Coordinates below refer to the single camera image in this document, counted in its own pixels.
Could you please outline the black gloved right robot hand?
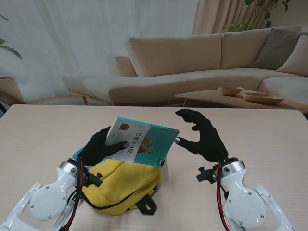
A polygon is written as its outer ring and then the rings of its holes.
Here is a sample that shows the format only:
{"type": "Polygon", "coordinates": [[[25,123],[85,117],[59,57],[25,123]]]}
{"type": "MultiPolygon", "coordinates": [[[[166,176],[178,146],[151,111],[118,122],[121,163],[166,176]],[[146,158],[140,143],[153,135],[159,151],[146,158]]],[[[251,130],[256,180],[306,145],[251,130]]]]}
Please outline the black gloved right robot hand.
{"type": "Polygon", "coordinates": [[[191,109],[180,109],[175,112],[187,123],[193,123],[193,131],[198,131],[200,140],[198,142],[189,141],[185,138],[177,137],[175,144],[185,148],[194,155],[200,155],[209,162],[224,162],[229,159],[228,151],[223,144],[216,128],[203,114],[191,109]]]}

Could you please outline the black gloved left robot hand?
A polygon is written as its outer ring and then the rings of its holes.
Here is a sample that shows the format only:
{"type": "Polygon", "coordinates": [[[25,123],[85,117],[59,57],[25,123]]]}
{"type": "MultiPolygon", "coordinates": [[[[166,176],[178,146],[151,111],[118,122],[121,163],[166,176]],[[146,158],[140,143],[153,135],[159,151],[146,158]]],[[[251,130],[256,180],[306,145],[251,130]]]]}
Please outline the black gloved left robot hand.
{"type": "Polygon", "coordinates": [[[106,145],[106,138],[111,127],[103,128],[96,132],[89,142],[83,147],[77,157],[77,163],[83,162],[86,166],[94,166],[108,156],[129,147],[129,143],[122,141],[113,145],[106,145]]]}

